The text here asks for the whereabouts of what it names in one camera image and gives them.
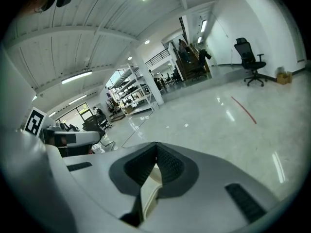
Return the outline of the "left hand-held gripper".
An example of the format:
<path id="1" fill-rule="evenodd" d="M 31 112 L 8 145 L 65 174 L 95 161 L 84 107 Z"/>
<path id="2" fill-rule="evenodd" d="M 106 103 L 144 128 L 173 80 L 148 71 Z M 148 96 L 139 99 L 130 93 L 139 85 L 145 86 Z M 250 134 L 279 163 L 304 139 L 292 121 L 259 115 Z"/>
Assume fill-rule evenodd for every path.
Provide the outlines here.
<path id="1" fill-rule="evenodd" d="M 56 132 L 61 132 L 59 125 L 46 113 L 35 107 L 30 111 L 24 131 L 37 137 L 43 144 L 57 148 L 93 145 L 101 139 L 99 132 L 96 131 L 67 132 L 66 136 L 56 134 Z"/>

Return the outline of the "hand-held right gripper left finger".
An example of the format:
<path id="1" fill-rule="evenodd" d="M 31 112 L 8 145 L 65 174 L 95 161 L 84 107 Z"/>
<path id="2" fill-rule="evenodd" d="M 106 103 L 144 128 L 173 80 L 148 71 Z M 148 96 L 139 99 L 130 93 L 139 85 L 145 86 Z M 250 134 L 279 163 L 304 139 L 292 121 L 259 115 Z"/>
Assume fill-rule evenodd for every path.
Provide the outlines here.
<path id="1" fill-rule="evenodd" d="M 156 227 L 143 217 L 141 188 L 155 163 L 154 144 L 66 157 L 62 191 L 76 227 Z"/>

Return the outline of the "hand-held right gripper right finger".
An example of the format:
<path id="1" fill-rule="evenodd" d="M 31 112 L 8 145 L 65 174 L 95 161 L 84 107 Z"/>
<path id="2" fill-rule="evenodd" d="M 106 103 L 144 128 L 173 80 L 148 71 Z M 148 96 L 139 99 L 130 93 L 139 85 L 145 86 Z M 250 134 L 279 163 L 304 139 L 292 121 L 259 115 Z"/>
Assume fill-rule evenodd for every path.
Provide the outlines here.
<path id="1" fill-rule="evenodd" d="M 162 187 L 143 229 L 153 233 L 230 233 L 278 204 L 255 178 L 222 158 L 157 143 Z"/>

